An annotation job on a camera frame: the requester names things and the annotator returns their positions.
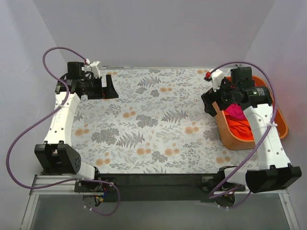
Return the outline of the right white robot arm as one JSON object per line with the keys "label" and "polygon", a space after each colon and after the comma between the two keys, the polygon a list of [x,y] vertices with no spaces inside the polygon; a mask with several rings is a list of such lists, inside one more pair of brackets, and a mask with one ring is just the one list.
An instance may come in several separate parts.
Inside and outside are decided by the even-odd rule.
{"label": "right white robot arm", "polygon": [[238,165],[223,167],[217,174],[218,189],[228,190],[233,185],[246,186],[252,193],[284,190],[302,175],[299,166],[293,166],[286,155],[275,117],[277,101],[268,87],[255,82],[250,67],[231,69],[227,78],[219,69],[208,71],[204,79],[212,88],[201,98],[204,111],[216,116],[232,104],[239,105],[247,119],[254,138],[255,148]]}

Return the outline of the magenta t shirt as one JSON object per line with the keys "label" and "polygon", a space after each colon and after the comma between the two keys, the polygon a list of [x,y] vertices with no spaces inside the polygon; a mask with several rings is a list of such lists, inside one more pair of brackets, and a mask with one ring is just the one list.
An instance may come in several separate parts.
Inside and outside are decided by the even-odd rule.
{"label": "magenta t shirt", "polygon": [[241,107],[238,104],[231,104],[225,111],[234,119],[246,119]]}

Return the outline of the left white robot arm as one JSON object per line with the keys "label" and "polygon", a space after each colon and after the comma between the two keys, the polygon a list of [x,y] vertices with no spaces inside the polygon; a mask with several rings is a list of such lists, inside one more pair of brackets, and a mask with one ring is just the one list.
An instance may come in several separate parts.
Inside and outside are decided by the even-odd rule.
{"label": "left white robot arm", "polygon": [[44,173],[86,179],[86,187],[93,192],[101,188],[102,180],[95,175],[95,167],[84,163],[72,148],[71,129],[82,96],[89,100],[118,98],[110,74],[105,76],[106,85],[103,85],[100,64],[99,61],[91,64],[68,62],[68,72],[61,77],[66,86],[58,82],[55,89],[58,111],[52,116],[43,144],[37,144],[34,149]]}

